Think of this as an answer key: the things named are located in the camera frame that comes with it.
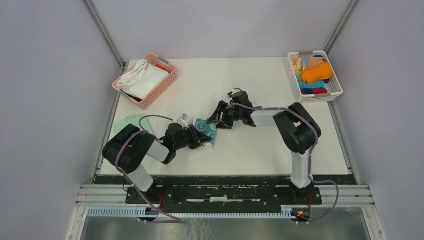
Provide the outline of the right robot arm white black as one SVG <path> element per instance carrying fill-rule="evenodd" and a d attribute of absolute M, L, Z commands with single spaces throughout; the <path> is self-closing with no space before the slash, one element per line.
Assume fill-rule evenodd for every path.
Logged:
<path fill-rule="evenodd" d="M 231 129 L 236 121 L 250 127 L 276 127 L 292 152 L 289 199 L 302 204 L 309 198 L 312 175 L 312 153 L 322 131 L 304 106 L 295 102 L 288 107 L 254 107 L 247 92 L 230 92 L 230 101 L 221 100 L 207 123 L 218 129 Z"/>

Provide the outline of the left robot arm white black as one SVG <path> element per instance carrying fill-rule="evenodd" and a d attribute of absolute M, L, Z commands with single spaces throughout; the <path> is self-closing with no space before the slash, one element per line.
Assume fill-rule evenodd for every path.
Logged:
<path fill-rule="evenodd" d="M 103 147 L 102 156 L 137 187 L 138 197 L 147 204 L 154 202 L 158 191 L 155 181 L 142 162 L 146 156 L 168 165 L 180 149 L 196 150 L 213 138 L 197 130 L 192 124 L 183 127 L 179 123 L 168 126 L 165 135 L 157 139 L 153 134 L 128 124 Z"/>

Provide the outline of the bright orange towel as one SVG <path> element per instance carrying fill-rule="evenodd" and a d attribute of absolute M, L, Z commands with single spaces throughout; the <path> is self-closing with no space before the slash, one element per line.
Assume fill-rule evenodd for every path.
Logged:
<path fill-rule="evenodd" d="M 312 69 L 303 71 L 300 74 L 300 79 L 304 83 L 311 84 L 317 81 L 330 79 L 332 75 L 333 75 L 332 67 L 330 66 L 329 63 L 324 62 Z"/>

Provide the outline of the patterned white blue towel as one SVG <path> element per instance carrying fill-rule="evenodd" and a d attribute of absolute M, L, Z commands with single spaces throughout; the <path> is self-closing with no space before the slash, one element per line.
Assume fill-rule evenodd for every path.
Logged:
<path fill-rule="evenodd" d="M 217 136 L 216 125 L 214 123 L 209 124 L 206 120 L 200 118 L 194 118 L 192 124 L 199 132 L 211 138 L 211 141 L 204 143 L 203 146 L 207 149 L 212 149 Z"/>

